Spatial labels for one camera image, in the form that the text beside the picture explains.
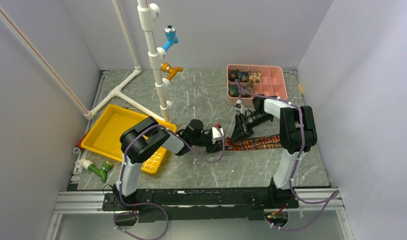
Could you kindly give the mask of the multicolour patterned necktie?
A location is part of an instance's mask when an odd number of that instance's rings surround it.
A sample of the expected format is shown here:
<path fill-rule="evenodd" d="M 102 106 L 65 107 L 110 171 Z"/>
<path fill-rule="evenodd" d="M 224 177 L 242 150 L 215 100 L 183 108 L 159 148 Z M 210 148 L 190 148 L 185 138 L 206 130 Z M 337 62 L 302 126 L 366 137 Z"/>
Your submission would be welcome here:
<path fill-rule="evenodd" d="M 260 137 L 250 137 L 245 140 L 233 141 L 229 137 L 225 140 L 226 151 L 253 151 L 282 148 L 278 134 Z"/>

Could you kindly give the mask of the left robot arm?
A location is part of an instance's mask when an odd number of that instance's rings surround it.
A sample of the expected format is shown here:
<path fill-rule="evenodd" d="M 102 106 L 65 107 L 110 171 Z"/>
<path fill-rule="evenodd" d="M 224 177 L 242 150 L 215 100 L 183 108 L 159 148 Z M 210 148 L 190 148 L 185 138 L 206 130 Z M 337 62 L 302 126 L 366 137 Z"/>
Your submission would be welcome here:
<path fill-rule="evenodd" d="M 196 146 L 205 148 L 207 153 L 223 155 L 227 142 L 224 130 L 218 124 L 205 130 L 202 121 L 192 119 L 184 129 L 173 132 L 151 116 L 126 130 L 119 141 L 122 165 L 112 191 L 116 196 L 115 203 L 122 210 L 134 206 L 141 168 L 158 149 L 164 148 L 176 156 L 183 156 Z"/>

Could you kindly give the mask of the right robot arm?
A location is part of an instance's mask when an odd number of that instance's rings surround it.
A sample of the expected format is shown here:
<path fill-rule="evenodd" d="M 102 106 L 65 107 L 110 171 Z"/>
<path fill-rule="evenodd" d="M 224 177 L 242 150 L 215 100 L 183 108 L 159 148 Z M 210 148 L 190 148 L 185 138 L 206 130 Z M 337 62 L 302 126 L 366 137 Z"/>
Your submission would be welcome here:
<path fill-rule="evenodd" d="M 287 196 L 297 197 L 294 191 L 295 173 L 301 161 L 318 140 L 313 109 L 309 105 L 296 105 L 274 96 L 256 95 L 252 99 L 254 111 L 250 115 L 238 113 L 230 137 L 231 142 L 250 138 L 253 128 L 266 121 L 279 119 L 279 142 L 282 155 L 272 181 L 275 189 L 267 193 L 267 202 L 274 208 L 286 202 Z"/>

